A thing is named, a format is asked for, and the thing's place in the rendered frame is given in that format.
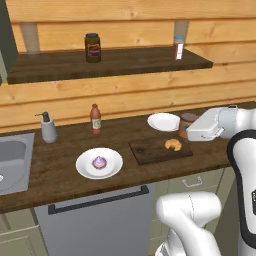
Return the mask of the pale green cabinet door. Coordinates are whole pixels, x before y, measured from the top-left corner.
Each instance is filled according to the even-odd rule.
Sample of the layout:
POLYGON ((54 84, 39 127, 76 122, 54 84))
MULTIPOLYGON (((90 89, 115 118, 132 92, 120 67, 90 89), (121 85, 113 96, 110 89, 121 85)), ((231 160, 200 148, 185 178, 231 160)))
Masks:
POLYGON ((0 234, 0 256, 48 256, 39 227, 0 234))

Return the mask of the red sauce bottle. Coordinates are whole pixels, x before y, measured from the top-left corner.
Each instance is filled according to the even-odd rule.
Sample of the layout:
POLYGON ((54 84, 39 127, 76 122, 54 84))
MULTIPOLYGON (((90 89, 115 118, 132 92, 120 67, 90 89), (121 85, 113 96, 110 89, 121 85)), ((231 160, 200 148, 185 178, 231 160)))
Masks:
POLYGON ((90 118, 91 118, 92 133, 94 135, 99 135, 101 133, 101 113, 98 109, 97 104, 92 105, 90 118))

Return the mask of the orange jar with brown lid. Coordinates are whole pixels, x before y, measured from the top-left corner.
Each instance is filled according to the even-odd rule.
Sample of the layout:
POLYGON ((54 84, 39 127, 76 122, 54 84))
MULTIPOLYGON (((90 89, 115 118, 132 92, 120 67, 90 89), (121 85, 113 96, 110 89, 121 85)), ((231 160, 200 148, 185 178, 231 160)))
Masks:
POLYGON ((192 113, 183 113, 180 117, 180 124, 179 124, 179 136, 182 138, 186 138, 186 130, 187 128, 198 119, 198 116, 192 113))

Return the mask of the empty white plate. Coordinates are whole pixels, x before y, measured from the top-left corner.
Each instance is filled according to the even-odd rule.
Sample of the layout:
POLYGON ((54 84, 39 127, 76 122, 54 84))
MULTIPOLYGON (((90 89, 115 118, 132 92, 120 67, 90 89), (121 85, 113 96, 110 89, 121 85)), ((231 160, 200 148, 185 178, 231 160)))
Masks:
POLYGON ((155 113, 148 117, 150 127, 163 132, 176 131, 179 128, 180 118, 169 113, 155 113))

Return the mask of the dark wooden cutting board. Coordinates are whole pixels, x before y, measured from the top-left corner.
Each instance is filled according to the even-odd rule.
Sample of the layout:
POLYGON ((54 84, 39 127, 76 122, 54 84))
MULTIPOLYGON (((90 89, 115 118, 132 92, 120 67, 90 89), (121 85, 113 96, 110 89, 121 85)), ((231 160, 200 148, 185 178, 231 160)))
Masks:
POLYGON ((139 165, 175 160, 193 155, 188 144, 179 135, 133 140, 129 142, 129 146, 139 165), (169 139, 179 140, 182 144, 181 150, 175 152, 172 148, 167 149, 165 142, 169 139))

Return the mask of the grey soap dispenser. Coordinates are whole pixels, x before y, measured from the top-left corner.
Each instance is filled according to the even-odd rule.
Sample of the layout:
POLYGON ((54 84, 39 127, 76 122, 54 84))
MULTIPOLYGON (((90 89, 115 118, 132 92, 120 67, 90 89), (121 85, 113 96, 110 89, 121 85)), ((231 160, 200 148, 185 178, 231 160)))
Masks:
POLYGON ((54 121, 50 118, 48 112, 40 113, 40 116, 43 117, 41 120, 41 132, 43 140, 48 144, 54 143, 57 139, 54 121))

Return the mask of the purple frosted cupcake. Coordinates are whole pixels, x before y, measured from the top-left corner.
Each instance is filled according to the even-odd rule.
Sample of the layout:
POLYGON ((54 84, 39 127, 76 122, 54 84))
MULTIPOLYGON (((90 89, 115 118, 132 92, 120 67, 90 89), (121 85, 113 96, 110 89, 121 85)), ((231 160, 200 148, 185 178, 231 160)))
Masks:
POLYGON ((106 167, 107 160, 104 157, 98 156, 92 161, 92 165, 96 169, 102 169, 106 167))

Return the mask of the steel sink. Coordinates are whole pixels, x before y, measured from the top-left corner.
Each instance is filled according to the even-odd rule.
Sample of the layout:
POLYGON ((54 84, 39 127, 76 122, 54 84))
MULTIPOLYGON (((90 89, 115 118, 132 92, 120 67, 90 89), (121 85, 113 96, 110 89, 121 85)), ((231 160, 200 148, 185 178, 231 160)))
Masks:
POLYGON ((34 136, 0 137, 0 195, 28 190, 34 136))

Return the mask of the red and white carton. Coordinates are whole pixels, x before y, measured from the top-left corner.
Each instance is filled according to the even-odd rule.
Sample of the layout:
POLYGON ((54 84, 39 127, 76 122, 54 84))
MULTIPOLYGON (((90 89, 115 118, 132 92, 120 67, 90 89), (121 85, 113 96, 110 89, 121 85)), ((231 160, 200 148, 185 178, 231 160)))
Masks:
POLYGON ((174 44, 173 44, 173 56, 175 60, 181 60, 184 49, 184 36, 183 35, 175 35, 174 36, 174 44))

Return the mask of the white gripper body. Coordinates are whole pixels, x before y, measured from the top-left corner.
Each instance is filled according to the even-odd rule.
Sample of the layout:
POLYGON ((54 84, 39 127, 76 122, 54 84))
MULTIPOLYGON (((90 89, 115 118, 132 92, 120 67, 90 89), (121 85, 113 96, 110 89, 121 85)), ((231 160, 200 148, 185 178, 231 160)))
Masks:
POLYGON ((189 141, 212 141, 219 137, 224 131, 219 126, 219 113, 221 108, 211 108, 204 112, 187 129, 187 139, 189 141))

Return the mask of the grey dishwasher door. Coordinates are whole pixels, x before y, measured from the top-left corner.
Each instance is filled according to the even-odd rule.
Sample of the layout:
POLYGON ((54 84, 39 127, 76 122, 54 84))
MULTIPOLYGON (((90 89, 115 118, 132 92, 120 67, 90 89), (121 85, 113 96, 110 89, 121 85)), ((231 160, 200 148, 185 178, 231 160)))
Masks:
MULTIPOLYGON (((37 207, 49 256, 147 256, 155 185, 146 185, 146 195, 55 215, 48 214, 51 204, 37 207)), ((135 192, 141 186, 53 204, 59 208, 135 192)))

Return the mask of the dark wooden shelf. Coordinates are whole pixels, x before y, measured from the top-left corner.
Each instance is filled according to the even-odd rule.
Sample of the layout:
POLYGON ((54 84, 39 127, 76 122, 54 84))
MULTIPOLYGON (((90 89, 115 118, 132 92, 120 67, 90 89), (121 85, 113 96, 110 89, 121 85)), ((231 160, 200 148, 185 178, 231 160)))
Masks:
POLYGON ((133 74, 208 69, 213 62, 187 49, 181 60, 173 59, 173 48, 126 48, 101 51, 101 61, 88 63, 82 51, 19 54, 8 74, 9 84, 98 78, 133 74))

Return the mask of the pale green drawer front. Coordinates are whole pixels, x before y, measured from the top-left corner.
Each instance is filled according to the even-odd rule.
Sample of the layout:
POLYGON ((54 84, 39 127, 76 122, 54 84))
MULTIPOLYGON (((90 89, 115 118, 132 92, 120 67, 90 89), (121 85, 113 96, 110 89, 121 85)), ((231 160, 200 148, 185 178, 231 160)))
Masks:
POLYGON ((168 192, 181 193, 189 191, 207 191, 215 193, 222 174, 223 170, 217 169, 170 179, 168 183, 168 192))

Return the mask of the dark jam jar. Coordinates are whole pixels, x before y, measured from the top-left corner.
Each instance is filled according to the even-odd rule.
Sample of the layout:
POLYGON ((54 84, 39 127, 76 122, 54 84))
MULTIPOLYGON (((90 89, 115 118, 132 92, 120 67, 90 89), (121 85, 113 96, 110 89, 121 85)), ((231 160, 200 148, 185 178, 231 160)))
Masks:
POLYGON ((97 63, 101 61, 100 37, 97 33, 87 33, 85 36, 86 61, 97 63))

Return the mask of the golden croissant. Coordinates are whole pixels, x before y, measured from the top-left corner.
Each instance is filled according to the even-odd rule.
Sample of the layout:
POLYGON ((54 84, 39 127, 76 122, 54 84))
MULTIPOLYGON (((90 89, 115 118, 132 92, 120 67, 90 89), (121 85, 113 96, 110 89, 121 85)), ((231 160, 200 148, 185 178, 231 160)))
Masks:
POLYGON ((175 152, 178 152, 182 148, 182 144, 179 140, 177 139, 169 139, 165 142, 165 147, 167 149, 172 148, 175 152))

